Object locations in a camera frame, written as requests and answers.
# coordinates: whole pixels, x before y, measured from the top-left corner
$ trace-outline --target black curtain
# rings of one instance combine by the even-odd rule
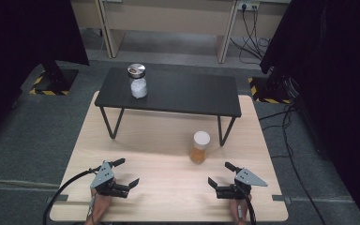
[[[69,0],[0,1],[0,121],[39,64],[89,65]]]
[[[305,113],[360,209],[360,1],[292,0],[261,67],[299,84]]]

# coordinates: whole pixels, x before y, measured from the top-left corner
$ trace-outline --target white powder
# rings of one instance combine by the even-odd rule
[[[131,94],[135,98],[143,98],[147,95],[147,82],[145,78],[134,80],[131,83]]]

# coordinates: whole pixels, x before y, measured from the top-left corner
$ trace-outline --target gray carpet floor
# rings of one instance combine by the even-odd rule
[[[0,126],[0,224],[42,223],[46,201],[62,182],[93,94],[99,90],[111,67],[125,68],[130,63],[92,60],[90,67],[62,66],[80,71],[67,96],[30,95],[28,92],[42,67],[33,70],[22,86],[23,93],[17,106]],[[147,68],[180,73],[192,71],[234,76],[240,95],[250,95],[247,78],[263,76],[254,69],[139,63]],[[260,118],[284,111],[282,104],[255,102],[255,108]],[[280,126],[283,116],[262,120],[262,128]],[[298,112],[292,112],[291,119],[286,134],[293,150],[294,166],[326,224],[360,224],[360,212],[335,167],[317,153]],[[273,157],[289,218],[280,223],[260,223],[259,215],[256,215],[258,224],[321,224],[290,159],[278,157],[287,155],[282,128],[269,127],[263,134]],[[50,221],[49,224],[72,223]]]

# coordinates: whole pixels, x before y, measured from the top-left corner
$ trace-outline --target robotic arm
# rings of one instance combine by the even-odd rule
[[[246,168],[241,169],[239,167],[235,167],[230,162],[226,162],[225,167],[236,173],[234,177],[234,184],[231,184],[228,187],[218,187],[218,183],[210,177],[208,177],[207,183],[216,191],[218,199],[245,200],[247,202],[247,208],[249,209],[250,221],[252,224],[256,224],[254,210],[248,195],[252,190],[252,185],[267,187],[267,183]]]
[[[130,182],[127,186],[116,184],[113,180],[114,174],[112,167],[117,167],[124,162],[124,158],[120,158],[114,162],[103,161],[90,188],[95,188],[100,195],[127,198],[130,190],[139,184],[139,179]]]

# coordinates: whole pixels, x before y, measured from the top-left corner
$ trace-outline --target glass jar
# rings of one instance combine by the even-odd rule
[[[143,98],[147,95],[147,80],[145,79],[145,66],[132,64],[127,68],[131,95],[135,98]]]
[[[192,145],[189,158],[197,164],[203,163],[206,159],[206,148],[210,142],[210,136],[205,131],[198,131],[194,134],[194,144]]]

